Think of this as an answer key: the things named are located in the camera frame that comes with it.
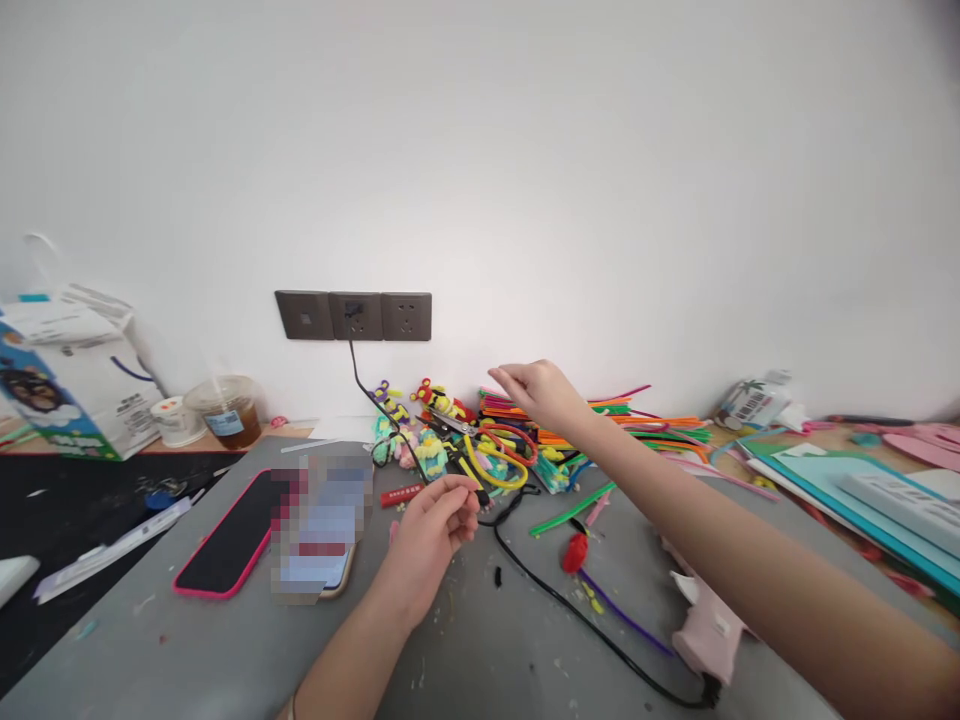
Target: gray table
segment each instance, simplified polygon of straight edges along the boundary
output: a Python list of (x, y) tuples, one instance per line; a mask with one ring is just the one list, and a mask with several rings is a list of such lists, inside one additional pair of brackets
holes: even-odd
[[(232, 600), (184, 598), (170, 589), (200, 538), (267, 467), (297, 467), (300, 440), (266, 438), (220, 481), (82, 620), (99, 621), (83, 640), (63, 638), (2, 702), (0, 718), (268, 718), (289, 697), (331, 634), (357, 603), (387, 548), (393, 510), (373, 513), (352, 578), (337, 600), (279, 606), (261, 560)], [(336, 445), (307, 452), (337, 452)], [(584, 492), (605, 482), (582, 476)], [(378, 471), (374, 492), (409, 484), (395, 465)], [(722, 480), (705, 479), (874, 590), (891, 605), (960, 647), (957, 637), (838, 538), (790, 502), (771, 504)], [(534, 524), (569, 507), (571, 496), (531, 497), (502, 533), (511, 548), (620, 643), (661, 684), (697, 698), (700, 681), (680, 660), (659, 654), (609, 613), (590, 611), (559, 566), (570, 537), (557, 529), (535, 540)], [(619, 493), (595, 529), (588, 566), (594, 578), (648, 630), (669, 643), (687, 605), (652, 527)], [(494, 585), (502, 567), (503, 586)], [(151, 595), (155, 599), (139, 603)], [(160, 636), (166, 641), (161, 644)], [(463, 718), (819, 718), (835, 717), (769, 648), (746, 637), (732, 687), (714, 711), (670, 705), (637, 679), (572, 615), (523, 577), (492, 531), (455, 559), (433, 609), (404, 650), (379, 717)]]

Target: wall socket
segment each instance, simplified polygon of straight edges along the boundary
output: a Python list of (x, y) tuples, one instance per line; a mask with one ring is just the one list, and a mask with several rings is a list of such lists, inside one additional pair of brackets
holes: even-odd
[(277, 290), (274, 295), (283, 330), (291, 340), (423, 342), (432, 335), (430, 293)]
[(384, 340), (429, 340), (433, 296), (430, 293), (381, 293), (380, 314)]
[(330, 293), (330, 318), (337, 340), (383, 340), (380, 293)]
[(291, 340), (333, 340), (330, 297), (325, 292), (277, 290), (283, 331)]

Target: bottle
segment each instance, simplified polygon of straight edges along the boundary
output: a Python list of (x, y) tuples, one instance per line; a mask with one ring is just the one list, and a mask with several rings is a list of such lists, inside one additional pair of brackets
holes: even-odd
[(791, 378), (789, 370), (771, 370), (763, 380), (744, 380), (723, 401), (714, 419), (741, 435), (765, 430), (790, 404), (786, 385)]

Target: plastic cup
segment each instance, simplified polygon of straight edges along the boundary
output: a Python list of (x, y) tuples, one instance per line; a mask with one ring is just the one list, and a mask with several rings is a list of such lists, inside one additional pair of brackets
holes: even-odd
[(193, 388), (183, 402), (203, 418), (221, 445), (239, 450), (260, 437), (254, 392), (254, 382), (248, 377), (218, 375)]

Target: power cord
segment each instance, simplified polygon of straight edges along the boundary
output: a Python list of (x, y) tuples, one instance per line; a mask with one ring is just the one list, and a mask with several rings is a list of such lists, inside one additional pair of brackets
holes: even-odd
[(660, 683), (654, 680), (652, 677), (647, 675), (633, 658), (627, 655), (620, 647), (611, 640), (606, 633), (604, 633), (600, 628), (590, 622), (587, 617), (581, 613), (577, 608), (568, 601), (563, 595), (558, 593), (552, 587), (550, 587), (546, 582), (541, 580), (539, 577), (530, 572), (530, 569), (523, 564), (523, 562), (514, 554), (513, 550), (510, 549), (510, 546), (504, 542), (503, 538), (500, 536), (500, 526), (506, 522), (507, 518), (510, 517), (511, 513), (520, 507), (520, 503), (523, 501), (523, 498), (527, 495), (540, 495), (541, 491), (538, 487), (533, 487), (529, 484), (524, 485), (520, 488), (520, 492), (513, 496), (513, 499), (510, 501), (510, 504), (500, 511), (500, 514), (497, 515), (490, 522), (481, 522), (480, 524), (484, 527), (493, 528), (493, 535), (497, 539), (497, 542), (500, 544), (500, 547), (503, 551), (510, 557), (511, 560), (519, 567), (523, 572), (525, 572), (531, 580), (533, 580), (537, 585), (546, 590), (550, 596), (556, 600), (558, 603), (563, 605), (567, 610), (576, 615), (584, 625), (590, 628), (593, 633), (599, 637), (604, 644), (609, 647), (613, 652), (619, 657), (623, 663), (630, 668), (641, 680), (643, 680), (647, 685), (656, 690), (660, 695), (665, 697), (667, 700), (672, 702), (675, 705), (679, 705), (683, 708), (688, 708), (691, 710), (700, 710), (716, 707), (717, 702), (720, 700), (720, 681), (712, 675), (703, 675), (703, 694), (700, 696), (699, 700), (684, 700), (681, 697), (674, 695), (672, 692), (663, 687)]
[[(344, 313), (344, 316), (347, 319), (347, 326), (350, 327), (350, 318), (360, 312), (358, 308), (354, 312), (349, 310)], [(417, 472), (420, 473), (420, 478), (423, 480), (424, 485), (429, 485), (430, 480), (427, 478), (427, 473), (423, 470), (423, 465), (420, 464), (420, 458), (417, 457), (417, 454), (413, 451), (413, 446), (410, 445), (410, 441), (407, 440), (407, 436), (400, 432), (400, 423), (390, 417), (390, 413), (384, 410), (383, 406), (380, 405), (376, 400), (374, 400), (373, 395), (363, 386), (363, 383), (360, 382), (360, 375), (357, 372), (357, 356), (353, 352), (353, 338), (349, 335), (347, 336), (347, 342), (350, 345), (350, 360), (353, 362), (353, 379), (357, 382), (357, 387), (363, 392), (363, 396), (367, 398), (370, 402), (373, 403), (373, 406), (380, 411), (380, 413), (390, 421), (390, 424), (393, 425), (394, 433), (400, 436), (400, 439), (403, 440), (404, 444), (407, 446), (407, 449), (410, 451), (410, 457), (413, 458), (413, 462), (417, 466)]]

